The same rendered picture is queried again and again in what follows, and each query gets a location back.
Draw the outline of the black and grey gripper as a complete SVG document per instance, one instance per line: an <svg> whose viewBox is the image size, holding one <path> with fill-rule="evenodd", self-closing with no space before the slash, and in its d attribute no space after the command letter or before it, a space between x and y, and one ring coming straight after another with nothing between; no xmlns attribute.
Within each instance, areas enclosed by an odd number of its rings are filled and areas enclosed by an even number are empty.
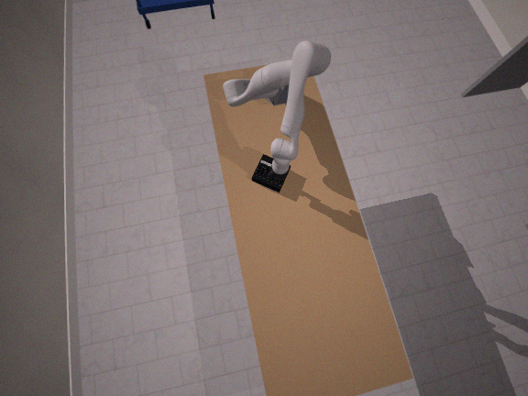
<svg viewBox="0 0 528 396"><path fill-rule="evenodd" d="M284 170L279 170L274 166L273 161L272 161L270 177L280 182L284 182L289 168L290 168L290 165L288 166L288 168Z"/></svg>

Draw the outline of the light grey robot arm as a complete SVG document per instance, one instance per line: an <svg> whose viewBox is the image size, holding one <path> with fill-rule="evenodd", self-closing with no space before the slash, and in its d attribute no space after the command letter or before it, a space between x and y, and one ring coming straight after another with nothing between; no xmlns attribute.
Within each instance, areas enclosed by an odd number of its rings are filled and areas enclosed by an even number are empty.
<svg viewBox="0 0 528 396"><path fill-rule="evenodd" d="M331 52L326 46L305 40L295 48L292 60L271 63L257 70L251 79L233 79L223 84L226 100L233 107L250 100L275 96L278 89L289 85L280 131L291 141L276 138L270 146L271 156L275 159L273 164L279 170L288 168L291 160L298 155L299 133L304 118L303 93L307 77L324 72L330 61Z"/></svg>

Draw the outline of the black lighting desk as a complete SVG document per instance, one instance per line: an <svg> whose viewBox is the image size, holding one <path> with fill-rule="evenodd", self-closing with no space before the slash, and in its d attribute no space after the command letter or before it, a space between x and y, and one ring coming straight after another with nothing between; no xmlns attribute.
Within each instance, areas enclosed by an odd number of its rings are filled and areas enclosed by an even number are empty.
<svg viewBox="0 0 528 396"><path fill-rule="evenodd" d="M284 182L270 177L272 162L273 158L267 155L262 155L259 164L252 176L252 181L279 193Z"/></svg>

